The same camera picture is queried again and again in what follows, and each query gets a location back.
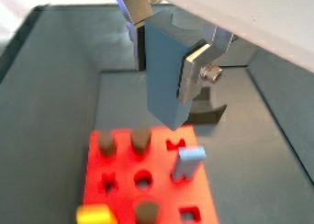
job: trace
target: red shape sorter board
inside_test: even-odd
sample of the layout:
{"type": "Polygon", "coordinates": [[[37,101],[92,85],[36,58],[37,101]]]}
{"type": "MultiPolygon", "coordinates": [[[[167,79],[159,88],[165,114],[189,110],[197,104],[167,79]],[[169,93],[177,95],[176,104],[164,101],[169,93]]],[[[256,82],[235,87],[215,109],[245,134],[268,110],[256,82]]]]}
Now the red shape sorter board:
{"type": "Polygon", "coordinates": [[[133,207],[143,200],[159,204],[157,224],[217,224],[203,165],[192,181],[173,183],[171,179],[177,155],[175,145],[184,140],[187,147],[197,146],[193,128],[183,126],[171,131],[159,127],[151,128],[151,133],[151,146],[141,157],[130,148],[130,129],[112,131],[116,154],[110,158],[100,153],[98,131],[92,133],[82,204],[106,204],[120,224],[134,224],[133,207]],[[151,180],[145,188],[136,185],[141,176],[151,180]],[[188,222],[181,220],[181,213],[187,211],[196,216],[188,222]]]}

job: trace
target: screw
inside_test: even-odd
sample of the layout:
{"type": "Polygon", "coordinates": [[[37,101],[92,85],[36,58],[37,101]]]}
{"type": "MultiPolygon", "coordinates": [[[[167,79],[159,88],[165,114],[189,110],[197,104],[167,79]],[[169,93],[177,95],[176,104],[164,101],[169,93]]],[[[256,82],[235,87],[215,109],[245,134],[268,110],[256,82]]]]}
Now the screw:
{"type": "Polygon", "coordinates": [[[200,78],[204,81],[208,81],[211,84],[215,84],[221,76],[221,69],[213,64],[209,63],[200,70],[200,78]]]}

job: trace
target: gray table surface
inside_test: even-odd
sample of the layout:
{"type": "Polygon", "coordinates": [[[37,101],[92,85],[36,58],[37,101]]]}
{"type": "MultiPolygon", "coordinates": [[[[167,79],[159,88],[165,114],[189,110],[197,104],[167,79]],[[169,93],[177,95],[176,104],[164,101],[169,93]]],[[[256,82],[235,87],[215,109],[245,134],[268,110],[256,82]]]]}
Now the gray table surface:
{"type": "MultiPolygon", "coordinates": [[[[1,223],[74,223],[90,131],[160,125],[144,73],[102,72],[132,69],[122,24],[109,6],[48,6],[38,18],[0,85],[1,223]]],[[[223,119],[195,131],[220,223],[314,223],[314,187],[245,68],[212,97],[223,119]]]]}

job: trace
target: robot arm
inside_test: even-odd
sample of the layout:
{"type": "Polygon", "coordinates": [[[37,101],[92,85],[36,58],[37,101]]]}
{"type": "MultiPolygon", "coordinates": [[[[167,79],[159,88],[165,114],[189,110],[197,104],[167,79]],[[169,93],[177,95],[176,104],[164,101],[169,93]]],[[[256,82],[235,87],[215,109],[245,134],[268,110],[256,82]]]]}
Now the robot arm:
{"type": "Polygon", "coordinates": [[[213,61],[227,51],[232,34],[213,24],[204,26],[203,33],[177,28],[171,13],[152,16],[148,0],[116,1],[126,20],[137,70],[147,69],[148,110],[176,129],[187,121],[201,82],[213,84],[221,75],[213,61]]]}

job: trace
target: round hole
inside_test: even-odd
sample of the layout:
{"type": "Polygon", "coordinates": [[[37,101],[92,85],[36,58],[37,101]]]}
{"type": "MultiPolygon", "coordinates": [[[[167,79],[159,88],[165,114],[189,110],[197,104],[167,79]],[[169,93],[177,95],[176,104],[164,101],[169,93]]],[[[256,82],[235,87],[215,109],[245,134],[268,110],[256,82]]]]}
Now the round hole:
{"type": "Polygon", "coordinates": [[[134,186],[138,190],[145,191],[152,186],[152,175],[148,171],[141,170],[133,177],[134,186]]]}

